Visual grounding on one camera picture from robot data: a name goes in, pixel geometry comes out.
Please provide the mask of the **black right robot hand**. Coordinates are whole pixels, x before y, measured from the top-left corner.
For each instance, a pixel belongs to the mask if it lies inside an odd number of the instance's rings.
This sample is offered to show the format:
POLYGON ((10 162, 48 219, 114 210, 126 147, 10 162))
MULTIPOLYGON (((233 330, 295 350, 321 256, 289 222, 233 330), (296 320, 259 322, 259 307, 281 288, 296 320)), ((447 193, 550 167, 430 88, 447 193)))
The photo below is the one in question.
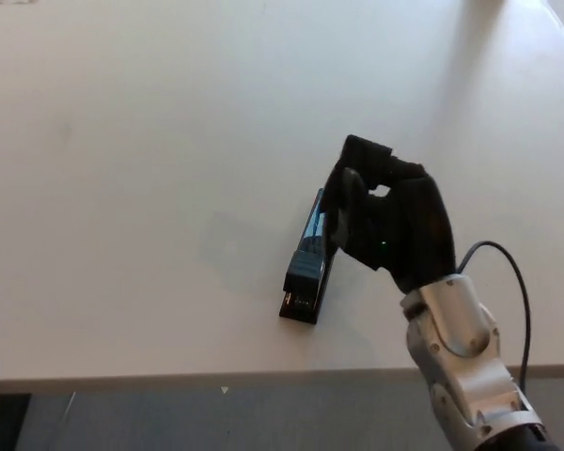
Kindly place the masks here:
POLYGON ((456 271, 452 229, 440 191, 419 163, 350 134, 325 183, 326 250, 387 270, 407 294, 456 271))

